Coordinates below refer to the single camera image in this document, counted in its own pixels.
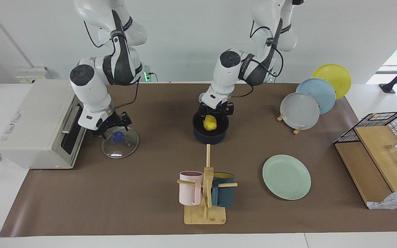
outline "black pot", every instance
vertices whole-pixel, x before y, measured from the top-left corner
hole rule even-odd
[[[203,127],[203,118],[198,112],[192,118],[192,127],[194,129],[194,136],[198,141],[203,144],[215,145],[225,138],[229,127],[229,119],[221,113],[210,113],[210,115],[214,116],[217,121],[217,128],[215,130],[207,131]]]

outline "mug handle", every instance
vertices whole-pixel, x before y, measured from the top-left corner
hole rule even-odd
[[[214,206],[218,205],[218,186],[219,186],[219,184],[212,187],[211,199],[212,199],[212,204]]]
[[[195,182],[195,194],[194,194],[194,201],[192,202],[192,204],[196,205],[196,203],[202,200],[202,183],[197,180],[194,180],[194,182]]]

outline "blue mug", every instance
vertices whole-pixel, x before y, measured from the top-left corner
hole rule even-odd
[[[234,175],[226,172],[214,173],[212,180],[212,204],[217,207],[230,207],[234,200],[234,187],[218,187],[219,184],[234,182]]]

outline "light blue plate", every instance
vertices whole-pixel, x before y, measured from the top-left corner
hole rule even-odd
[[[312,183],[303,163],[289,155],[269,158],[263,166],[263,180],[272,193],[286,200],[302,198]]]
[[[327,113],[335,105],[335,90],[325,80],[316,77],[304,80],[296,88],[297,92],[308,94],[319,106],[319,114]]]

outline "black lamp base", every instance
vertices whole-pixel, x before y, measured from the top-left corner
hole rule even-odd
[[[386,90],[383,86],[386,85],[384,83],[381,83],[379,86],[380,88],[384,91],[384,93],[389,93],[389,94],[395,94],[396,92],[394,90],[388,91]]]

